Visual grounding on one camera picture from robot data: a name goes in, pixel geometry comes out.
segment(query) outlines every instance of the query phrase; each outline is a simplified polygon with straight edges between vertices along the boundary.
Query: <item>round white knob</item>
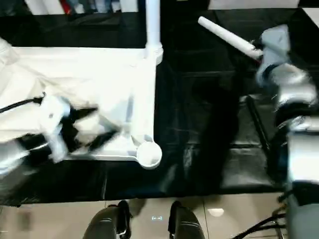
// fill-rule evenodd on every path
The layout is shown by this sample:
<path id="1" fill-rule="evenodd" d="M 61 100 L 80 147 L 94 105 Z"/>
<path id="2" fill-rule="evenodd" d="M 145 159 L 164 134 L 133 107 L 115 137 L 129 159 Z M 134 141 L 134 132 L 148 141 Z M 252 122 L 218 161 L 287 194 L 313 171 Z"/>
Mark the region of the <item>round white knob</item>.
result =
<path id="1" fill-rule="evenodd" d="M 162 151 L 155 142 L 144 142 L 137 150 L 137 161 L 145 169 L 154 169 L 160 164 Z"/>

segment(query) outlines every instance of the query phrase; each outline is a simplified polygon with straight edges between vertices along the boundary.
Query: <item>tiled floor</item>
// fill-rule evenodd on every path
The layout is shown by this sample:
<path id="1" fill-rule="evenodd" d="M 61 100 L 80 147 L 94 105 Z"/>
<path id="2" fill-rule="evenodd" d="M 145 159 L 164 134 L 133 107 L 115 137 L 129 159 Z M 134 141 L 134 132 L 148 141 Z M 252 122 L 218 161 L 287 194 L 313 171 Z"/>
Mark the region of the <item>tiled floor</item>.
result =
<path id="1" fill-rule="evenodd" d="M 270 216 L 279 205 L 278 194 L 224 195 L 179 199 L 193 210 L 207 239 L 229 239 Z M 175 198 L 129 200 L 132 239 L 167 239 L 169 210 Z M 93 216 L 117 202 L 81 202 L 4 207 L 1 239 L 81 239 Z M 273 239 L 275 232 L 252 234 L 250 238 Z"/>
<path id="2" fill-rule="evenodd" d="M 319 8 L 304 8 L 308 16 L 319 26 Z"/>

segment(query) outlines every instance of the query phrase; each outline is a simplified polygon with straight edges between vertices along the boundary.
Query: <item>floor tile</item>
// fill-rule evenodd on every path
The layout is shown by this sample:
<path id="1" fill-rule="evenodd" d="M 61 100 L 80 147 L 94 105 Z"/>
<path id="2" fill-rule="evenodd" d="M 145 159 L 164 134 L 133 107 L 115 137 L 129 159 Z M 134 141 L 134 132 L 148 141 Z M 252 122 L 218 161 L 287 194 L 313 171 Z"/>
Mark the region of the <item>floor tile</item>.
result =
<path id="1" fill-rule="evenodd" d="M 278 196 L 279 194 L 240 194 L 204 197 L 209 237 L 229 239 L 268 218 L 279 207 L 276 200 Z M 249 237 L 275 235 L 274 230 L 268 230 Z"/>
<path id="2" fill-rule="evenodd" d="M 319 8 L 304 8 L 304 11 L 314 21 L 314 23 L 319 23 Z"/>
<path id="3" fill-rule="evenodd" d="M 105 202 L 23 205 L 6 208 L 5 239 L 81 239 Z"/>
<path id="4" fill-rule="evenodd" d="M 176 198 L 128 200 L 132 218 L 132 239 L 168 238 L 170 207 Z M 197 216 L 208 238 L 203 200 L 199 197 L 178 199 Z M 0 217 L 1 239 L 81 239 L 95 214 L 110 202 L 81 202 L 4 207 Z"/>
<path id="5" fill-rule="evenodd" d="M 134 214 L 131 239 L 167 239 L 170 207 L 175 200 L 174 198 L 129 200 L 130 210 Z M 195 213 L 204 235 L 208 238 L 202 199 L 188 197 L 181 198 L 179 201 Z"/>
<path id="6" fill-rule="evenodd" d="M 295 8 L 299 0 L 211 0 L 208 9 Z"/>

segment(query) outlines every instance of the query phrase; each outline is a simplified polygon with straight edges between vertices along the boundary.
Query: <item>black plastic sheet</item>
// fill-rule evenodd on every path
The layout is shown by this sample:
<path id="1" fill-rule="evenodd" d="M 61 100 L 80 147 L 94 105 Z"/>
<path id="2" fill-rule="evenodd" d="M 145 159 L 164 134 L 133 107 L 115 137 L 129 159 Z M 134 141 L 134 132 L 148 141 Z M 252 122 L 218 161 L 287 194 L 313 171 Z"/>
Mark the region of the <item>black plastic sheet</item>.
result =
<path id="1" fill-rule="evenodd" d="M 99 161 L 46 165 L 2 203 L 280 190 L 266 173 L 274 113 L 255 83 L 256 63 L 197 24 L 201 15 L 246 40 L 287 24 L 293 61 L 318 77 L 319 31 L 301 9 L 168 14 L 162 17 L 164 60 L 157 68 L 155 95 L 155 140 L 163 151 L 158 168 Z M 146 42 L 145 21 L 138 13 L 7 19 L 0 19 L 5 22 L 0 35 L 15 46 L 142 48 Z"/>

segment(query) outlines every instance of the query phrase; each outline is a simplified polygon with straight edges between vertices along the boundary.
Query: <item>white tube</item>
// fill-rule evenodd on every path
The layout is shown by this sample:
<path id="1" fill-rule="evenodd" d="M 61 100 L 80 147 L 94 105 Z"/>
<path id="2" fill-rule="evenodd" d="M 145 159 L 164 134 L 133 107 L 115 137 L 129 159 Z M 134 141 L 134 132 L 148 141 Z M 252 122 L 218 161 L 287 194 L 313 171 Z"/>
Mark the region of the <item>white tube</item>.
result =
<path id="1" fill-rule="evenodd" d="M 148 45 L 160 44 L 160 0 L 146 0 L 146 28 Z"/>
<path id="2" fill-rule="evenodd" d="M 203 16 L 198 19 L 198 23 L 253 59 L 258 59 L 260 56 L 263 55 L 263 51 L 260 49 L 256 49 L 253 44 Z"/>
<path id="3" fill-rule="evenodd" d="M 48 15 L 49 12 L 46 9 L 42 0 L 25 0 L 28 8 L 33 15 Z"/>
<path id="4" fill-rule="evenodd" d="M 155 55 L 159 64 L 163 55 L 160 42 L 160 0 L 146 0 L 146 32 L 147 56 Z"/>
<path id="5" fill-rule="evenodd" d="M 59 0 L 43 0 L 49 14 L 64 14 L 64 10 Z"/>

